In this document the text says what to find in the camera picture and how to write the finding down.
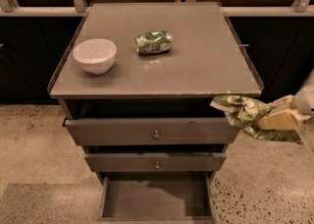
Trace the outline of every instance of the black cabinet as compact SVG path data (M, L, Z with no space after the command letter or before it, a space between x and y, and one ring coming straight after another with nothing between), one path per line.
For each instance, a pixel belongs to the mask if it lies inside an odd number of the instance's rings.
M313 18L231 18L265 84L261 99L296 94L314 67Z
M0 19L0 102L53 102L46 89L80 20Z

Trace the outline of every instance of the metal knob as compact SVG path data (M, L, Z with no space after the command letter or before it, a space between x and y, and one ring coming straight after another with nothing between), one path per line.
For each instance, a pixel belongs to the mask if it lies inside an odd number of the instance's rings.
M155 169L160 169L160 165L158 161L155 162Z
M154 132L153 138L154 138L155 140L158 140L158 139L160 138L160 135L159 135L158 131L155 131L155 132Z

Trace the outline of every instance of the floor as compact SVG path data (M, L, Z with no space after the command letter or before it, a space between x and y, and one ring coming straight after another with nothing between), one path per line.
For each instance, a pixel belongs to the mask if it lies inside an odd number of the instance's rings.
M102 187L57 105L0 106L0 223L91 223ZM314 224L314 121L303 144L240 132L212 184L226 223Z

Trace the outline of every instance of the crumpled bag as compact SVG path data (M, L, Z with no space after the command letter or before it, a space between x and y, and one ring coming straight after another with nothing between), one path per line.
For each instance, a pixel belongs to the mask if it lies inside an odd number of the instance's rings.
M301 143L297 131L261 130L256 121L273 107L257 99L240 95L219 95L210 106L224 111L229 123L257 140L291 141Z

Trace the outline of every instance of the gray tabletop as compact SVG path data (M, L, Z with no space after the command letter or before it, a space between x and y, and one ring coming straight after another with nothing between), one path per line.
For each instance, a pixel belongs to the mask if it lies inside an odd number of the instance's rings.
M151 56L136 53L135 38L139 34L164 29L174 37L171 51ZM96 3L75 46L91 38L110 39L117 45L114 66L103 75L92 75L75 62L71 51L52 86L52 97L261 93L216 3Z

